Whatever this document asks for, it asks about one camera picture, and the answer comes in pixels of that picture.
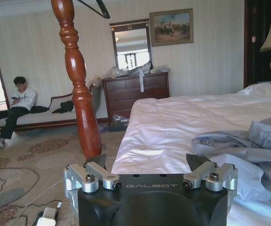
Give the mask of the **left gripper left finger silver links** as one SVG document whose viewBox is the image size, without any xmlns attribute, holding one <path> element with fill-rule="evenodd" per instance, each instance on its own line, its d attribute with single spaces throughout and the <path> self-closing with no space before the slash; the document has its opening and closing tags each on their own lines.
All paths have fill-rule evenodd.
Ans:
<svg viewBox="0 0 271 226">
<path fill-rule="evenodd" d="M 107 155 L 90 157 L 82 166 L 71 164 L 64 169 L 64 188 L 66 191 L 82 189 L 85 193 L 98 191 L 99 184 L 106 190 L 121 189 L 120 176 L 106 170 Z"/>
</svg>

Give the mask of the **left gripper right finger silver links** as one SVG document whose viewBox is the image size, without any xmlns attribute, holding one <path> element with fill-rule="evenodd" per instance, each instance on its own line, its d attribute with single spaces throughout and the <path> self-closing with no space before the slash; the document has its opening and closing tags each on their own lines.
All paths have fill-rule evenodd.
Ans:
<svg viewBox="0 0 271 226">
<path fill-rule="evenodd" d="M 193 154 L 187 154 L 186 160 L 192 172 L 183 175 L 185 189 L 200 188 L 204 180 L 205 187 L 209 191 L 221 191 L 224 188 L 237 191 L 238 169 L 234 164 L 224 163 L 219 167 L 207 157 Z"/>
</svg>

